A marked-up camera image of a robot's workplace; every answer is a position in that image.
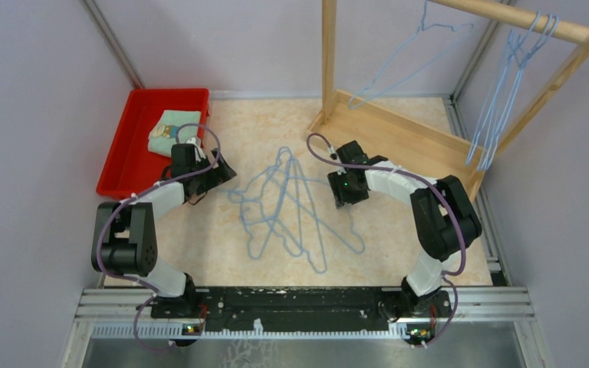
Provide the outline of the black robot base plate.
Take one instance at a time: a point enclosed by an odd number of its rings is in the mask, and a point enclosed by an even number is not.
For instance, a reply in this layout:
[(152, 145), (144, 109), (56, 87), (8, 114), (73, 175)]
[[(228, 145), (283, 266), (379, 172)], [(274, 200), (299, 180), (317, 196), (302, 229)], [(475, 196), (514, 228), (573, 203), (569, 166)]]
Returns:
[(154, 319), (193, 318), (206, 332), (245, 332), (262, 326), (275, 333), (383, 332), (404, 318), (448, 317), (447, 291), (408, 305), (401, 287), (205, 287), (194, 307), (150, 304)]

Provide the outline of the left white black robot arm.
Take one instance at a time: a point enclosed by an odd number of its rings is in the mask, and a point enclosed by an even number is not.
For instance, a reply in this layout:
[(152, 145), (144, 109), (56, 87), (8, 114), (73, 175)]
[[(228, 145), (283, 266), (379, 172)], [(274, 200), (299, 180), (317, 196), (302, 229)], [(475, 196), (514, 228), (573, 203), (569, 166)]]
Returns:
[(158, 255), (156, 221), (236, 176), (218, 149), (206, 155), (195, 143), (177, 143), (169, 165), (150, 188), (97, 207), (92, 267), (107, 276), (140, 283), (181, 317), (194, 315), (199, 296), (192, 277)]

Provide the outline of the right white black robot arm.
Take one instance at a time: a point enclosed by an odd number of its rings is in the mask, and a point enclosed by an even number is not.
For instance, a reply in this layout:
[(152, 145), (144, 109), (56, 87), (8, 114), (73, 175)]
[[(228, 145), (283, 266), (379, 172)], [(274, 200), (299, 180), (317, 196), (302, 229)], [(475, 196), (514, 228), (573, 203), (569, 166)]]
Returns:
[(338, 208), (380, 192), (412, 209), (422, 251), (403, 279), (401, 305), (411, 316), (429, 309), (443, 277), (466, 268), (466, 251), (482, 234), (482, 225), (459, 178), (421, 176), (383, 156), (369, 157), (357, 141), (328, 148), (338, 168), (327, 178)]

